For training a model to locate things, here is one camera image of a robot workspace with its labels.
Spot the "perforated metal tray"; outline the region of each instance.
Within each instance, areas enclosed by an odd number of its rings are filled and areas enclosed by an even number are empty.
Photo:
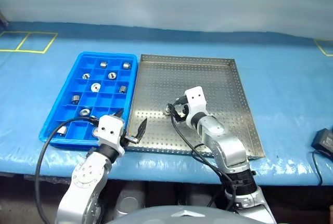
[[[234,59],[141,55],[129,132],[136,133],[146,117],[148,124],[140,144],[128,148],[189,154],[189,147],[173,129],[163,108],[195,86],[202,86],[208,112],[243,142],[247,155],[252,159],[265,157]],[[185,123],[178,126],[193,145],[201,143],[198,134]],[[206,147],[198,150],[211,155]]]

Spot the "white wall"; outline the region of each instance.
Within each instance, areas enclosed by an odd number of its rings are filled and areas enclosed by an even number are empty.
[[[333,38],[333,0],[0,0],[9,21]]]

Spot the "blue plastic sheet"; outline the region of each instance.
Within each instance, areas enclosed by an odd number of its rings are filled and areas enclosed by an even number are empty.
[[[256,181],[318,184],[311,142],[317,130],[333,125],[333,58],[312,39],[62,23],[13,23],[9,30],[59,34],[45,54],[0,52],[0,172],[34,174],[39,132],[72,65],[79,53],[98,51],[235,58],[266,154],[251,162]],[[0,37],[1,48],[6,41]],[[49,147],[41,174],[69,177],[85,153]],[[323,184],[333,185],[332,161],[320,155],[317,161]],[[189,156],[144,152],[117,159],[110,178],[219,183]]]

